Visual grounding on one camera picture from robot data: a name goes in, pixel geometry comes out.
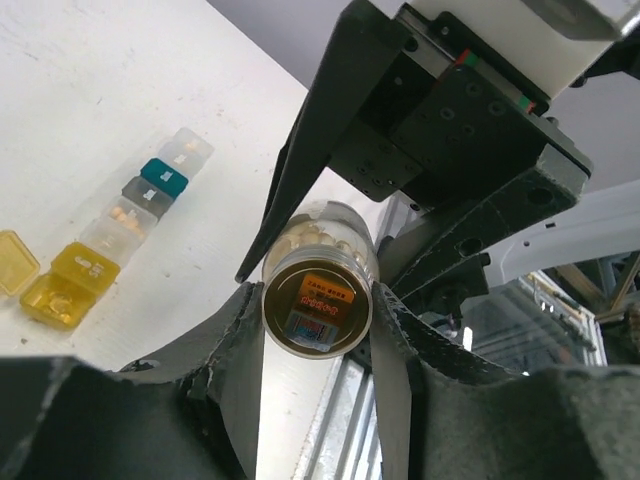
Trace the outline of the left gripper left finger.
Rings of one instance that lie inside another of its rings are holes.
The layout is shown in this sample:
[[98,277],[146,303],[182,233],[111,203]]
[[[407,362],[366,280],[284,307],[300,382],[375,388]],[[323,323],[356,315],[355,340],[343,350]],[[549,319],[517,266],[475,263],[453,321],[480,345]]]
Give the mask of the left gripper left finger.
[[1,361],[5,479],[252,479],[262,287],[119,371],[71,356]]

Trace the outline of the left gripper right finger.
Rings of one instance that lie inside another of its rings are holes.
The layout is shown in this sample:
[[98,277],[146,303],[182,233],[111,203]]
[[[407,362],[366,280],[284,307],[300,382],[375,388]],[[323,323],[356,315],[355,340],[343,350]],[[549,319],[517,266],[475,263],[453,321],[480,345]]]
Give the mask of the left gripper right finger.
[[502,368],[423,324],[383,284],[370,328],[386,479],[635,479],[639,370]]

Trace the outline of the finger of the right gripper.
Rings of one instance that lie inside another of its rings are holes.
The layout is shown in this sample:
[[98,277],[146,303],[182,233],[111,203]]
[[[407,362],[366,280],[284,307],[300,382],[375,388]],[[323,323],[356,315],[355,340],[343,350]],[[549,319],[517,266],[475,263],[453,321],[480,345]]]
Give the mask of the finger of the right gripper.
[[248,279],[283,231],[408,38],[405,27],[369,1],[353,1],[340,13],[278,154],[260,228],[235,275],[238,283]]
[[477,202],[432,212],[385,247],[380,281],[401,299],[465,259],[575,206],[585,172],[564,157],[546,157]]

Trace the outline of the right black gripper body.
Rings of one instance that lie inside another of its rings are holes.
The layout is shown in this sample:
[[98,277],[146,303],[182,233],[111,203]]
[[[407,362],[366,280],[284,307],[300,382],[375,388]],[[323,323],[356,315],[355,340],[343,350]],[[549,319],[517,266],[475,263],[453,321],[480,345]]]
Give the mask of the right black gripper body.
[[522,180],[519,203],[572,205],[592,162],[547,119],[550,97],[450,12],[404,5],[403,49],[331,152],[330,168],[374,201],[424,210],[476,202]]

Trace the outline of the clear orange pill bottle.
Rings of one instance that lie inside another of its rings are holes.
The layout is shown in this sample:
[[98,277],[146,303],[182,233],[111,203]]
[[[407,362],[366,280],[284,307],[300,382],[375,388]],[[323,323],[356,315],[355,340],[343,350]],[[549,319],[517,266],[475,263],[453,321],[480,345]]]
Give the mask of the clear orange pill bottle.
[[338,201],[307,203],[263,262],[265,330],[299,357],[342,356],[368,333],[372,286],[379,277],[374,242],[361,215]]

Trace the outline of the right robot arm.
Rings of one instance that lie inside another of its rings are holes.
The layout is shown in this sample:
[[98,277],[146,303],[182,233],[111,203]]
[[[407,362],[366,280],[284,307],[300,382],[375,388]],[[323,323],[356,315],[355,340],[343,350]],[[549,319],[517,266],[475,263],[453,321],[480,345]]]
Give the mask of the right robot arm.
[[276,162],[246,280],[325,169],[419,218],[387,242],[382,280],[453,310],[479,289],[639,252],[639,184],[586,193],[593,166],[548,116],[565,89],[639,72],[635,1],[368,1],[339,15]]

